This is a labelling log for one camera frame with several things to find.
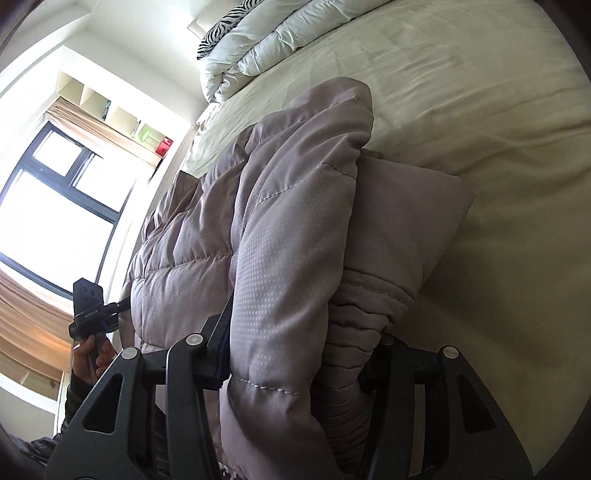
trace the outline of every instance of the zebra print pillow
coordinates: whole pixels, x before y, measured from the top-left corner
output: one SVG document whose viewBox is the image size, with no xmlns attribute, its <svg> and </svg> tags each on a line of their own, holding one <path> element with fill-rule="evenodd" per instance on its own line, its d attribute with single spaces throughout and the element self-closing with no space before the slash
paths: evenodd
<svg viewBox="0 0 591 480">
<path fill-rule="evenodd" d="M 215 48 L 223 36 L 233 29 L 240 21 L 247 16 L 254 8 L 263 3 L 264 0 L 244 0 L 240 5 L 232 8 L 224 17 L 217 22 L 205 34 L 199 48 L 197 49 L 197 59 L 207 57 L 207 55 Z"/>
</svg>

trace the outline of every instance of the jacket sleeve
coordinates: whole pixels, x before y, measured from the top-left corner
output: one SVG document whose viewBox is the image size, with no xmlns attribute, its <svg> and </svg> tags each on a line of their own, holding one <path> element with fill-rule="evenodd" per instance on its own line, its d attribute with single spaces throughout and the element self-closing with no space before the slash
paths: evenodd
<svg viewBox="0 0 591 480">
<path fill-rule="evenodd" d="M 85 384 L 80 378 L 74 375 L 74 372 L 72 372 L 72 378 L 66 393 L 66 418 L 61 425 L 60 433 L 56 434 L 53 438 L 43 437 L 41 439 L 33 440 L 32 442 L 25 442 L 20 438 L 9 435 L 10 439 L 17 447 L 17 450 L 31 460 L 40 463 L 41 465 L 47 465 L 49 457 L 56 448 L 62 435 L 66 432 L 68 424 L 72 421 L 72 418 L 80 408 L 80 405 L 82 405 L 82 402 L 84 402 L 85 398 L 90 393 L 91 388 L 91 386 Z"/>
</svg>

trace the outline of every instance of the window frame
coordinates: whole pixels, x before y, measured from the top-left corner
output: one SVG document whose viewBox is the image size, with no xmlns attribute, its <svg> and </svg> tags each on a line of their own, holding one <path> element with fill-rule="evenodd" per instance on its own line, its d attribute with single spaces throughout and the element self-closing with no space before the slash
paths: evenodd
<svg viewBox="0 0 591 480">
<path fill-rule="evenodd" d="M 74 163 L 72 164 L 65 176 L 62 176 L 58 172 L 52 170 L 50 167 L 47 167 L 45 164 L 43 164 L 33 156 L 37 148 L 52 132 L 61 135 L 62 137 L 71 141 L 72 143 L 76 144 L 78 147 L 82 149 L 82 151 L 80 152 L 76 160 L 74 160 Z M 109 245 L 111 244 L 111 240 L 113 239 L 115 229 L 117 228 L 117 224 L 119 223 L 119 219 L 121 218 L 121 214 L 125 209 L 125 205 L 127 204 L 129 196 L 131 195 L 131 192 L 134 189 L 135 183 L 129 190 L 129 193 L 127 194 L 127 197 L 125 198 L 125 201 L 123 202 L 123 205 L 121 206 L 119 212 L 113 210 L 107 205 L 104 205 L 103 203 L 99 202 L 93 197 L 90 197 L 86 193 L 77 190 L 75 186 L 76 182 L 84 174 L 86 167 L 90 164 L 94 156 L 100 157 L 90 148 L 85 147 L 80 142 L 77 142 L 72 137 L 65 134 L 62 130 L 55 127 L 50 122 L 47 122 L 45 125 L 43 125 L 39 133 L 35 136 L 31 144 L 27 147 L 27 149 L 19 159 L 17 165 L 14 167 L 12 173 L 8 177 L 8 180 L 5 183 L 4 187 L 0 191 L 0 207 L 2 206 L 2 202 L 8 194 L 11 186 L 18 179 L 19 175 L 22 172 L 27 172 L 30 175 L 32 175 L 35 179 L 44 183 L 46 186 L 48 186 L 55 192 L 59 193 L 60 195 L 64 196 L 71 202 L 82 207 L 84 210 L 87 210 L 88 212 L 98 216 L 99 218 L 111 223 L 113 226 L 111 229 L 111 234 L 109 235 L 109 239 L 107 240 L 107 243 L 105 245 L 105 250 L 103 251 L 102 259 L 99 264 L 96 278 L 94 279 L 94 282 L 97 283 L 100 279 L 100 274 L 105 263 L 105 258 L 109 250 Z M 47 290 L 59 295 L 60 297 L 73 300 L 73 294 L 71 291 L 68 291 L 65 288 L 62 288 L 54 284 L 53 282 L 37 275 L 35 272 L 29 270 L 27 267 L 21 265 L 20 263 L 16 262 L 15 260 L 13 260 L 12 258 L 10 258 L 2 252 L 0 252 L 0 262 L 12 268 L 24 277 L 33 280 L 35 283 L 42 286 L 43 288 L 46 288 Z"/>
</svg>

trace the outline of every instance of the bright window light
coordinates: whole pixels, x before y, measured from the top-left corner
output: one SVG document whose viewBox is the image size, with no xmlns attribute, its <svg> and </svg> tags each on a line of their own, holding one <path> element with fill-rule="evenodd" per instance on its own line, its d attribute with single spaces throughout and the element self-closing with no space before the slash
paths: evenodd
<svg viewBox="0 0 591 480">
<path fill-rule="evenodd" d="M 22 171 L 0 205 L 0 251 L 68 291 L 94 281 L 113 225 Z"/>
<path fill-rule="evenodd" d="M 119 212 L 136 177 L 137 172 L 130 162 L 95 155 L 76 183 L 76 188 Z"/>
<path fill-rule="evenodd" d="M 37 148 L 33 157 L 64 177 L 82 149 L 67 138 L 51 132 Z"/>
</svg>

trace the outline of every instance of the white duvet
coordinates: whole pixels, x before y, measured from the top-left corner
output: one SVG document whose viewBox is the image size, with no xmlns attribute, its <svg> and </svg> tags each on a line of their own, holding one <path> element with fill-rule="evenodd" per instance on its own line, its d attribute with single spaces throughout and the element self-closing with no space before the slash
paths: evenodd
<svg viewBox="0 0 591 480">
<path fill-rule="evenodd" d="M 389 0 L 265 0 L 202 60 L 201 86 L 209 103 L 222 103 L 330 30 Z"/>
</svg>

